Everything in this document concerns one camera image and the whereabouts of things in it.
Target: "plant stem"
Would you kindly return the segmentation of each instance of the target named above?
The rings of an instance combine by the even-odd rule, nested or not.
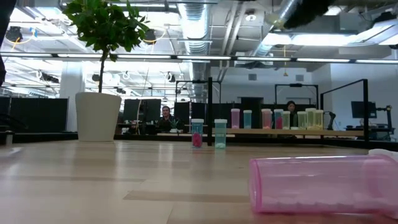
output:
[[[98,85],[99,93],[102,93],[102,77],[104,75],[104,65],[105,65],[105,60],[106,60],[105,55],[108,55],[108,53],[106,51],[103,51],[102,57],[101,57],[101,71],[99,72],[99,85]]]

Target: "white column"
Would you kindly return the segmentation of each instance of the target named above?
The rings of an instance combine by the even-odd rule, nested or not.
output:
[[[68,98],[67,131],[77,131],[76,93],[85,91],[85,76],[82,62],[63,62],[60,98]]]

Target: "clear plastic container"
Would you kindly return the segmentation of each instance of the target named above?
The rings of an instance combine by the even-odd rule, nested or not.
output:
[[[255,212],[383,213],[398,218],[398,153],[251,159]]]
[[[298,130],[299,129],[298,126],[299,126],[299,116],[296,113],[296,114],[293,114],[293,123],[290,124],[290,128]]]
[[[244,129],[251,129],[251,110],[243,111],[243,127]]]
[[[323,130],[323,110],[315,111],[313,127],[316,130]]]
[[[290,111],[284,111],[282,115],[283,129],[290,129]]]
[[[241,110],[231,109],[231,127],[234,129],[239,129],[239,114]]]
[[[272,128],[272,111],[271,109],[262,109],[262,128],[271,129]]]
[[[203,119],[191,120],[192,147],[200,148],[202,145],[203,122]]]
[[[282,129],[283,128],[283,110],[276,109],[274,110],[274,119],[275,119],[275,129]]]
[[[314,125],[315,125],[315,111],[317,109],[315,108],[307,108],[305,109],[305,112],[307,112],[307,129],[308,130],[314,130]]]
[[[297,117],[298,117],[298,129],[306,130],[306,128],[307,128],[307,112],[299,111],[299,112],[297,112]]]
[[[216,149],[225,149],[226,147],[226,123],[225,119],[214,120],[216,131],[215,131],[215,146]]]

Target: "pink plastic container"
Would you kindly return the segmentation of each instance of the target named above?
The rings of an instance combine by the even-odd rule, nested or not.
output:
[[[231,109],[231,127],[234,129],[239,129],[239,114],[241,110]]]
[[[262,128],[272,129],[272,111],[271,109],[262,109]]]
[[[255,212],[398,218],[398,153],[251,159],[249,192]]]

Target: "potted plant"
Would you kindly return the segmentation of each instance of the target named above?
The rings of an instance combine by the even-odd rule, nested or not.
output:
[[[178,133],[179,132],[178,128],[177,128],[177,125],[178,125],[178,121],[176,121],[176,120],[173,120],[170,123],[170,126],[172,127],[172,129],[170,130],[170,133]]]
[[[123,9],[104,0],[73,0],[63,13],[77,26],[78,39],[100,51],[101,70],[98,93],[77,93],[76,113],[78,136],[81,141],[113,141],[121,98],[102,93],[105,60],[113,62],[112,54],[119,47],[127,52],[138,47],[144,40],[148,27],[138,8],[126,3],[128,15]]]

